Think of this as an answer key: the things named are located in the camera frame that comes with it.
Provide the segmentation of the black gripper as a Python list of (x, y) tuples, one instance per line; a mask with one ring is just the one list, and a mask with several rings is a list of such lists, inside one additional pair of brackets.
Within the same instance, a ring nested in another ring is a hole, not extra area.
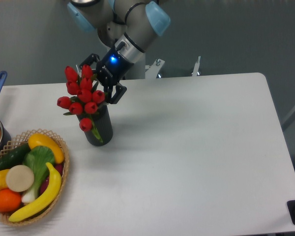
[(102, 60), (98, 54), (90, 54), (80, 63), (81, 71), (84, 65), (90, 67), (92, 72), (97, 74), (100, 84), (105, 86), (105, 102), (117, 104), (127, 91), (127, 87), (121, 85), (119, 81), (134, 64), (125, 59), (115, 48), (111, 48)]

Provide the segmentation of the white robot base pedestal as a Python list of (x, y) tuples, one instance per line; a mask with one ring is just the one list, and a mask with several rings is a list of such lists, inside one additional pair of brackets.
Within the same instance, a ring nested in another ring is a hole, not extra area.
[(84, 31), (97, 32), (101, 44), (118, 50), (117, 56), (129, 67), (123, 74), (127, 80), (145, 78), (145, 52), (156, 34), (146, 14), (148, 0), (71, 0), (68, 12)]

